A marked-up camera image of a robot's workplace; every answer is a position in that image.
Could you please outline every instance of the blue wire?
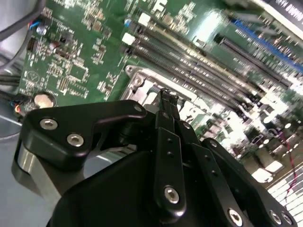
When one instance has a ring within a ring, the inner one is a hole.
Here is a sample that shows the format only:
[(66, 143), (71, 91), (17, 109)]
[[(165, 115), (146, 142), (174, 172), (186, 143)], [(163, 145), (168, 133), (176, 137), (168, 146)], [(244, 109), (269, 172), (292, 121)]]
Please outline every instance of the blue wire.
[(37, 21), (37, 22), (33, 23), (31, 26), (29, 26), (29, 30), (32, 30), (33, 27), (35, 27), (39, 24), (40, 24), (40, 21)]

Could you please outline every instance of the electrolytic capacitor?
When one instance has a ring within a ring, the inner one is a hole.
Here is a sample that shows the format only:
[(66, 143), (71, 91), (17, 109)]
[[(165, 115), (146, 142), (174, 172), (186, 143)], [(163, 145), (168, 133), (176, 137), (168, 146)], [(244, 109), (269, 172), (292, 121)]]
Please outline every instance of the electrolytic capacitor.
[(47, 32), (47, 29), (44, 25), (39, 25), (36, 29), (36, 32), (37, 32), (38, 35), (44, 36)]

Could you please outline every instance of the blue ram slot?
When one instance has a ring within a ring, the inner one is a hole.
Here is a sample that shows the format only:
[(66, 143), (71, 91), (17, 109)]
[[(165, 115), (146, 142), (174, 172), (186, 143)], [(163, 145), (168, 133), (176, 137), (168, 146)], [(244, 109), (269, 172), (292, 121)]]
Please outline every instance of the blue ram slot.
[(290, 60), (285, 54), (281, 53), (277, 48), (275, 48), (272, 44), (265, 41), (262, 38), (259, 38), (253, 31), (251, 31), (248, 27), (244, 26), (241, 21), (232, 19), (231, 22), (240, 28), (243, 32), (247, 33), (250, 37), (254, 38), (258, 43), (260, 43), (262, 46), (264, 46), (266, 49), (268, 49), (272, 54), (279, 57), (281, 60), (287, 62), (289, 65), (291, 65), (293, 68), (298, 70), (299, 72), (303, 73), (303, 66), (300, 64), (297, 64)]

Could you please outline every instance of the silver screw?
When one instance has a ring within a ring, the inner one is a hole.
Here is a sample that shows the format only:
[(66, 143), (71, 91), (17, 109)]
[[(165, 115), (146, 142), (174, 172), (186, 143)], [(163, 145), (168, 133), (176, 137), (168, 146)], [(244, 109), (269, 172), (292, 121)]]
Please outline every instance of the silver screw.
[(190, 129), (190, 124), (189, 123), (184, 122), (183, 124), (184, 124), (185, 128)]
[(167, 187), (164, 189), (164, 195), (170, 203), (176, 204), (179, 202), (178, 192), (171, 187)]
[(38, 26), (37, 29), (36, 29), (36, 32), (39, 34), (39, 35), (42, 35), (44, 36), (47, 32), (46, 30), (46, 27), (45, 26)]
[(242, 220), (241, 216), (238, 214), (238, 212), (236, 212), (233, 209), (229, 209), (228, 215), (231, 218), (232, 222), (234, 224), (236, 224), (236, 226), (239, 226), (239, 227), (243, 226), (243, 220)]
[(211, 140), (211, 141), (210, 141), (210, 144), (211, 144), (213, 147), (215, 147), (215, 148), (217, 147), (216, 142), (215, 142), (215, 141), (213, 141), (213, 140)]
[(136, 111), (142, 112), (142, 109), (141, 109), (141, 107), (140, 107), (140, 106), (138, 106), (138, 105), (134, 105), (134, 108), (135, 108), (135, 110), (136, 110)]
[(45, 118), (40, 121), (40, 126), (45, 130), (55, 130), (58, 128), (58, 123), (53, 119)]
[(163, 116), (167, 119), (169, 119), (169, 115), (166, 112), (163, 112)]
[(293, 221), (290, 219), (290, 217), (288, 217), (287, 214), (285, 214), (284, 212), (281, 213), (282, 217), (285, 219), (285, 221), (289, 224), (292, 225)]
[(84, 138), (78, 134), (71, 134), (67, 137), (67, 142), (74, 147), (81, 147), (84, 144)]
[(281, 219), (279, 218), (279, 216), (278, 216), (275, 212), (273, 212), (273, 211), (271, 210), (269, 213), (270, 213), (271, 218), (272, 218), (278, 225), (281, 225), (281, 224), (282, 224)]

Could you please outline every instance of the red wire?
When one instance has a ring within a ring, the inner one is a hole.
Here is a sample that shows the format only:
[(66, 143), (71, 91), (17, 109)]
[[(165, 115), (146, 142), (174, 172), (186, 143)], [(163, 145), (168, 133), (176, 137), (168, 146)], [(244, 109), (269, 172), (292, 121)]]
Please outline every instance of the red wire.
[(294, 159), (293, 159), (293, 157), (292, 157), (292, 155), (290, 153), (290, 145), (286, 141), (286, 139), (284, 137), (284, 134), (281, 134), (281, 136), (282, 136), (283, 142), (287, 144), (287, 150), (288, 150), (289, 160), (290, 160), (290, 163), (291, 163), (291, 166), (292, 166), (292, 169), (293, 169), (293, 173), (294, 173), (294, 179), (293, 179), (292, 183), (290, 184), (289, 188), (287, 189), (287, 193), (286, 193), (286, 196), (285, 196), (285, 201), (286, 201), (286, 205), (287, 205), (287, 196), (288, 196), (290, 190), (292, 190), (293, 187), (294, 187), (294, 185), (297, 183), (297, 177), (298, 177), (298, 175), (295, 172)]

